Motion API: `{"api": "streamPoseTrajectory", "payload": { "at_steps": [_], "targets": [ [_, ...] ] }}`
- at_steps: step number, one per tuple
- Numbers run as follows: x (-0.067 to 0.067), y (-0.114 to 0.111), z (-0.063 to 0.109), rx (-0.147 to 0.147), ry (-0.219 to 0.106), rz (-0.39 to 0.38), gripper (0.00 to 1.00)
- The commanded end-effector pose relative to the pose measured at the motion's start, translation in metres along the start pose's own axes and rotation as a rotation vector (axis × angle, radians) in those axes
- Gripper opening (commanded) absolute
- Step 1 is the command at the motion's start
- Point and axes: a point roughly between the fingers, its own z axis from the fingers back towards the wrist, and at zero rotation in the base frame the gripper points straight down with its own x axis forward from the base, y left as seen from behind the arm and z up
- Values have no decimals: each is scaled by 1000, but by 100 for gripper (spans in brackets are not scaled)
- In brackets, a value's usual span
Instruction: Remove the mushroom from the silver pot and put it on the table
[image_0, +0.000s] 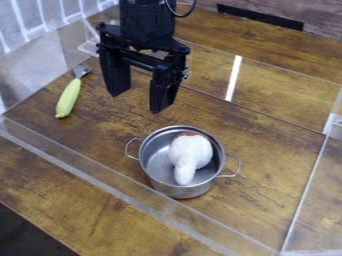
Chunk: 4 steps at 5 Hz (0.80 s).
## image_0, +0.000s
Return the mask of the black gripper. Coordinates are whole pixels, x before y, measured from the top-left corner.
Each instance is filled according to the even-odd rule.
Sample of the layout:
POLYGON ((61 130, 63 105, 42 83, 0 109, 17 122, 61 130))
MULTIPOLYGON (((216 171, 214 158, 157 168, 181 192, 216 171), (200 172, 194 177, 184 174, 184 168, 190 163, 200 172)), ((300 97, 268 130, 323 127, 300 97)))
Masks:
POLYGON ((130 63, 157 69, 150 81, 150 111, 161 113, 177 99, 190 48, 176 38, 177 0, 119 0, 119 24, 101 22, 98 54, 107 91, 119 96, 132 89, 130 63))

